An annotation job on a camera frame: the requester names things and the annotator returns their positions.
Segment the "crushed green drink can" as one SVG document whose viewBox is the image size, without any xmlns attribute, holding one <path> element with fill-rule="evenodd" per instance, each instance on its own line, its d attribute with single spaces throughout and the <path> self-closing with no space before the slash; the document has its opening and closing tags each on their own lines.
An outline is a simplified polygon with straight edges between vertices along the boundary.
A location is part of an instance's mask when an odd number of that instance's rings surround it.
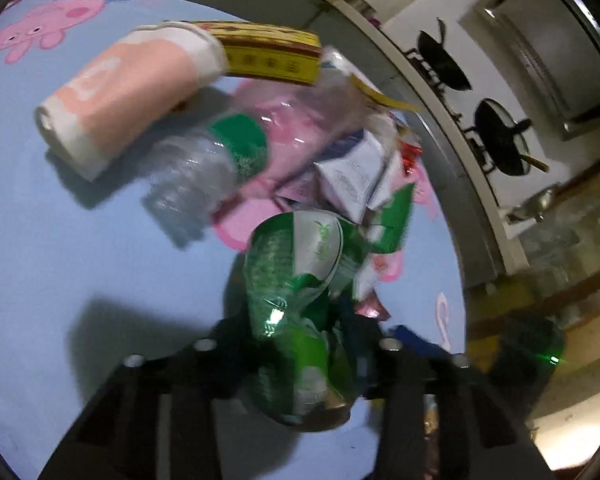
<svg viewBox="0 0 600 480">
<path fill-rule="evenodd" d="M 252 232 L 242 270 L 259 355 L 253 403 L 298 431 L 344 424 L 360 390 L 344 336 L 366 244 L 333 212 L 283 212 Z"/>
</svg>

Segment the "green snack wrapper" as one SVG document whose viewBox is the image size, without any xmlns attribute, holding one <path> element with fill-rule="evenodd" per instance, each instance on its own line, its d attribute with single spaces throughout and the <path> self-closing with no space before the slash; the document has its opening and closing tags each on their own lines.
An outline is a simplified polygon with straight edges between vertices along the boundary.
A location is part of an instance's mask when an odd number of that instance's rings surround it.
<svg viewBox="0 0 600 480">
<path fill-rule="evenodd" d="M 403 185 L 373 216 L 366 231 L 366 240 L 371 252 L 393 254 L 402 248 L 410 224 L 414 191 L 414 183 Z"/>
</svg>

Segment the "clear plastic bottle green label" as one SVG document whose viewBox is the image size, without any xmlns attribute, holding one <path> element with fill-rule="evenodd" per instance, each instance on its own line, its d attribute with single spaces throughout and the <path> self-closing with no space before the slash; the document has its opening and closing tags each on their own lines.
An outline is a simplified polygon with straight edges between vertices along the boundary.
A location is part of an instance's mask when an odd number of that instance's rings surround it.
<svg viewBox="0 0 600 480">
<path fill-rule="evenodd" d="M 268 166 L 268 138 L 259 118 L 223 114 L 154 145 L 140 174 L 143 204 L 177 248 L 204 235 L 212 216 Z"/>
</svg>

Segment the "pink white paper cup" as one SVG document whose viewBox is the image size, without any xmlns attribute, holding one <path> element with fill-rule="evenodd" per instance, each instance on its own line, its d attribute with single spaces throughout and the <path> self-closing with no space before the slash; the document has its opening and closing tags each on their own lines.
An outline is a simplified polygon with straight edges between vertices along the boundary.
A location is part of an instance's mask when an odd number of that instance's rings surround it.
<svg viewBox="0 0 600 480">
<path fill-rule="evenodd" d="M 222 44 L 185 22 L 132 30 L 34 111 L 50 150 L 96 180 L 154 122 L 228 72 Z"/>
</svg>

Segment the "yellow cardboard box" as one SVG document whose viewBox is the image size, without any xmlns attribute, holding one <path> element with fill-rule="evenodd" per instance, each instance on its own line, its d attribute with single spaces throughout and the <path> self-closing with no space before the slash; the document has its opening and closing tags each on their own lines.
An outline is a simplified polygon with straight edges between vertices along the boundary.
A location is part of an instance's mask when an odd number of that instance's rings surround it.
<svg viewBox="0 0 600 480">
<path fill-rule="evenodd" d="M 312 86 L 320 72 L 322 44 L 314 32 L 287 26 L 230 21 L 187 21 L 219 40 L 227 76 Z"/>
</svg>

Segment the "light blue cartoon tablecloth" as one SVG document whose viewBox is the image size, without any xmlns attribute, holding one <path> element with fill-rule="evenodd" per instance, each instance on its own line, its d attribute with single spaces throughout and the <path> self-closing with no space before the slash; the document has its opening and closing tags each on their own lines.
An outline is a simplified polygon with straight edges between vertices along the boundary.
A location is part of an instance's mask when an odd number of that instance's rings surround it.
<svg viewBox="0 0 600 480">
<path fill-rule="evenodd" d="M 184 0 L 16 0 L 0 15 L 0 452 L 20 479 L 36 479 L 122 358 L 181 349 L 237 299 L 238 252 L 213 230 L 179 250 L 141 202 L 138 161 L 181 114 L 93 183 L 47 153 L 34 122 L 35 107 L 110 44 L 166 20 L 243 21 Z M 427 191 L 401 272 L 376 290 L 387 325 L 463 352 L 460 265 Z M 363 400 L 344 426 L 318 434 L 237 400 L 215 406 L 224 479 L 362 479 L 373 467 L 378 435 Z"/>
</svg>

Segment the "black frying pan near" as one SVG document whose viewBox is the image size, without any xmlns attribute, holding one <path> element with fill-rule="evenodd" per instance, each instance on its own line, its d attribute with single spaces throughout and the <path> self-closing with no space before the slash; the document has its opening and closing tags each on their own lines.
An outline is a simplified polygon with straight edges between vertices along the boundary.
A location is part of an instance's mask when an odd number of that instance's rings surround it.
<svg viewBox="0 0 600 480">
<path fill-rule="evenodd" d="M 491 98 L 478 104 L 474 115 L 474 131 L 482 142 L 494 167 L 509 177 L 522 177 L 532 168 L 549 172 L 546 162 L 532 156 L 524 133 L 532 126 L 529 118 L 519 122 L 509 111 Z"/>
</svg>

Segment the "black wok far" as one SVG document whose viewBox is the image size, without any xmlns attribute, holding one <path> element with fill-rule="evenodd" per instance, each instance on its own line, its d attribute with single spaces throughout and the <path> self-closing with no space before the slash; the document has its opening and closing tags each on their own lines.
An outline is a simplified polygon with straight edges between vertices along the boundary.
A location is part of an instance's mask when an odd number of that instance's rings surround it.
<svg viewBox="0 0 600 480">
<path fill-rule="evenodd" d="M 434 39 L 428 32 L 421 30 L 417 46 L 404 52 L 404 56 L 438 96 L 442 96 L 446 88 L 460 92 L 470 91 L 472 85 L 464 70 L 445 50 L 448 28 L 442 18 L 437 18 L 437 23 L 440 39 Z"/>
</svg>

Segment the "steel range hood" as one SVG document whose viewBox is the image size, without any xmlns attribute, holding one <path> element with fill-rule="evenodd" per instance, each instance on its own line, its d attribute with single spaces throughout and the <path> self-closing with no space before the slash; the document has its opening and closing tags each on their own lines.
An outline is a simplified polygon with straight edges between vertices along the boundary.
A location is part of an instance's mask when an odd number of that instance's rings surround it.
<svg viewBox="0 0 600 480">
<path fill-rule="evenodd" d="M 476 11 L 565 140 L 600 128 L 600 0 L 482 0 Z"/>
</svg>

